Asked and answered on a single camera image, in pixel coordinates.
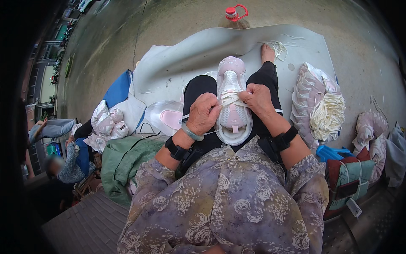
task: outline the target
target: bottle handle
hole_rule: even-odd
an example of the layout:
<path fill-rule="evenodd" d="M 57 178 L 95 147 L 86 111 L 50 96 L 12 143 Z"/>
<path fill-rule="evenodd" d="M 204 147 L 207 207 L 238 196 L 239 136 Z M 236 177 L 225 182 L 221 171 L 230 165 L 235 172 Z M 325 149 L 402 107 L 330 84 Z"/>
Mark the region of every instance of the bottle handle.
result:
<path fill-rule="evenodd" d="M 239 18 L 236 18 L 236 19 L 233 20 L 233 21 L 237 21 L 237 20 L 240 20 L 240 19 L 244 18 L 245 16 L 248 16 L 248 10 L 247 10 L 247 8 L 246 8 L 244 5 L 242 5 L 242 4 L 237 4 L 236 6 L 234 6 L 234 8 L 236 8 L 236 7 L 242 7 L 242 8 L 245 10 L 245 14 L 244 14 L 243 16 L 239 17 Z"/>

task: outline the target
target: blue plastic stool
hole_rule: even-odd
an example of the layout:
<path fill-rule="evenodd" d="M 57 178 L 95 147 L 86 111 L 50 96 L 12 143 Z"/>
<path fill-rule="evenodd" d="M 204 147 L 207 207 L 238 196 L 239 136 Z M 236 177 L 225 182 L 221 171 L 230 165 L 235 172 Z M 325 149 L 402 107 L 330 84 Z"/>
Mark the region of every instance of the blue plastic stool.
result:
<path fill-rule="evenodd" d="M 343 156 L 339 155 L 338 153 L 345 154 L 346 157 L 352 156 L 355 157 L 350 150 L 343 147 L 342 149 L 331 148 L 326 145 L 321 145 L 316 150 L 316 155 L 320 157 L 321 162 L 327 162 L 328 159 L 332 160 L 342 160 L 344 159 Z"/>

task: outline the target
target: white foam mat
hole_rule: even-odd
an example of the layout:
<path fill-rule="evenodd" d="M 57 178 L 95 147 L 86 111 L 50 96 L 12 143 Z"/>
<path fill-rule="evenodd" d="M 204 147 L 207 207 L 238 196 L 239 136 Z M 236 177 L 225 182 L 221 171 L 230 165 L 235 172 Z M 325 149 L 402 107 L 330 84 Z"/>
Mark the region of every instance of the white foam mat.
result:
<path fill-rule="evenodd" d="M 219 62 L 227 56 L 237 56 L 244 61 L 248 78 L 261 67 L 261 45 L 276 41 L 287 49 L 286 60 L 276 60 L 275 65 L 279 100 L 283 115 L 289 120 L 293 85 L 303 62 L 335 77 L 324 37 L 297 25 L 209 28 L 173 46 L 152 46 L 134 70 L 133 94 L 146 105 L 163 100 L 180 101 L 182 89 L 192 78 L 216 72 Z"/>

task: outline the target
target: concrete ground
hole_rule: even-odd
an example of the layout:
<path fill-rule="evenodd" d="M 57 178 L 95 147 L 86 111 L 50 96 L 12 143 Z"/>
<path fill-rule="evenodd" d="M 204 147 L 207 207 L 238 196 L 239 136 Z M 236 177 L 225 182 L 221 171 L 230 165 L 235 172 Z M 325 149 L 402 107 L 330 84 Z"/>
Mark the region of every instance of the concrete ground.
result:
<path fill-rule="evenodd" d="M 374 95 L 389 129 L 406 126 L 406 91 L 398 56 L 385 30 L 363 3 L 349 0 L 242 0 L 251 27 L 297 24 L 324 36 L 346 100 L 346 121 L 332 147 L 351 148 L 359 113 L 374 110 Z M 100 12 L 96 2 L 79 20 L 65 59 L 74 56 L 69 78 L 58 87 L 58 117 L 87 121 L 112 82 L 152 45 L 174 45 L 217 27 L 229 6 L 223 0 L 111 0 Z"/>

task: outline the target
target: black pants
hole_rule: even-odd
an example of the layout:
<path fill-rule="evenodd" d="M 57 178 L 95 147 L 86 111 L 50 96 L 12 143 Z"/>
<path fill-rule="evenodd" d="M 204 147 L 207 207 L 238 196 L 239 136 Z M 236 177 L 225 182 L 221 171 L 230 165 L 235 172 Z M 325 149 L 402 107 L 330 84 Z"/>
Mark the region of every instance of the black pants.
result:
<path fill-rule="evenodd" d="M 87 121 L 85 124 L 83 124 L 82 126 L 80 126 L 76 131 L 75 131 L 75 140 L 79 139 L 79 138 L 87 138 L 87 136 L 90 136 L 90 134 L 93 131 L 93 127 L 92 127 L 92 123 L 89 121 Z M 87 146 L 87 150 L 89 152 L 89 160 L 91 162 L 95 162 L 94 161 L 94 157 L 93 157 L 93 150 L 90 146 Z"/>
<path fill-rule="evenodd" d="M 278 75 L 276 73 L 276 66 L 272 62 L 265 62 L 257 72 L 252 74 L 247 80 L 247 85 L 250 83 L 266 85 L 271 92 L 271 100 L 275 109 L 282 109 L 278 97 Z M 194 103 L 197 97 L 203 93 L 213 93 L 217 96 L 217 83 L 214 78 L 207 75 L 201 75 L 195 77 L 188 83 L 184 94 L 185 103 L 183 107 L 183 115 L 190 113 L 190 106 Z M 241 145 L 232 147 L 235 152 L 256 135 L 259 135 L 260 137 L 269 137 L 271 135 L 258 116 L 252 111 L 251 115 L 253 118 L 253 129 L 251 134 Z M 203 154 L 214 148 L 221 147 L 221 145 L 222 141 L 218 138 L 216 133 L 208 134 L 204 137 L 203 141 L 196 141 L 193 143 L 193 147 L 201 149 Z"/>

